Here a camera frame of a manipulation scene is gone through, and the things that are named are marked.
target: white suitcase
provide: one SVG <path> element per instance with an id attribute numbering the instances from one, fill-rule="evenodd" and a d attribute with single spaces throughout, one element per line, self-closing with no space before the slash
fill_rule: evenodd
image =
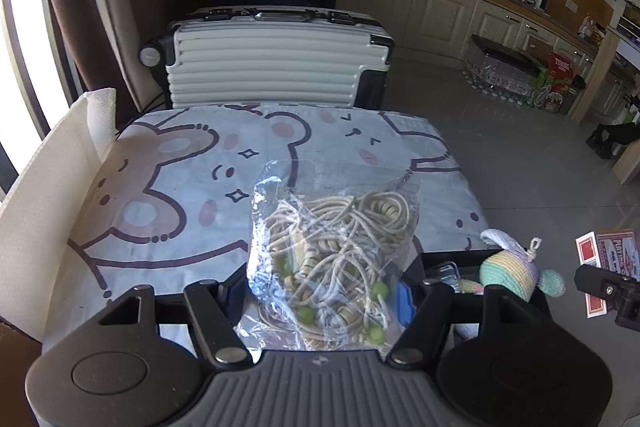
<path id="1" fill-rule="evenodd" d="M 241 6 L 190 14 L 140 60 L 164 63 L 174 108 L 271 100 L 376 109 L 393 46 L 366 15 Z"/>

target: gray floor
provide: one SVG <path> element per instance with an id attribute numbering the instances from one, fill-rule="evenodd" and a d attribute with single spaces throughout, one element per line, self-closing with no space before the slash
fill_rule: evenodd
<path id="1" fill-rule="evenodd" d="M 614 314 L 587 320 L 584 294 L 573 283 L 576 237 L 640 229 L 640 183 L 620 185 L 611 162 L 585 145 L 594 125 L 484 95 L 461 71 L 400 59 L 392 65 L 384 108 L 428 118 L 440 130 L 491 227 L 522 244 L 543 238 L 538 265 L 559 271 L 567 283 L 562 298 L 549 299 L 554 319 L 596 351 L 613 375 L 601 425 L 619 426 L 639 414 L 640 333 L 617 327 Z"/>

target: suitcase handle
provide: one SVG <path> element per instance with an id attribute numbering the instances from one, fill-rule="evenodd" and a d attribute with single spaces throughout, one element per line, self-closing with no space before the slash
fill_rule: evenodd
<path id="1" fill-rule="evenodd" d="M 267 22 L 309 22 L 316 18 L 311 10 L 251 10 L 250 14 L 257 21 Z"/>

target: curtain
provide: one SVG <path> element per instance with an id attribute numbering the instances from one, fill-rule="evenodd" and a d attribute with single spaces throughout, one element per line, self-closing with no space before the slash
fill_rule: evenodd
<path id="1" fill-rule="evenodd" d="M 114 87 L 116 123 L 138 114 L 104 30 L 95 0 L 51 0 L 66 45 L 89 90 Z"/>

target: crochet bunny keychain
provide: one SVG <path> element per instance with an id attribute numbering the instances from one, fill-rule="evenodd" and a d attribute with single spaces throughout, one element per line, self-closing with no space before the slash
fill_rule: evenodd
<path id="1" fill-rule="evenodd" d="M 480 283 L 460 281 L 464 293 L 481 294 L 485 286 L 499 284 L 527 302 L 536 286 L 550 297 L 564 294 L 562 276 L 555 270 L 540 270 L 534 263 L 536 251 L 542 243 L 539 237 L 531 240 L 527 250 L 502 230 L 484 230 L 480 237 L 488 245 L 498 245 L 502 251 L 488 257 L 480 265 Z M 478 325 L 456 325 L 456 331 L 465 338 L 475 337 L 478 335 Z"/>

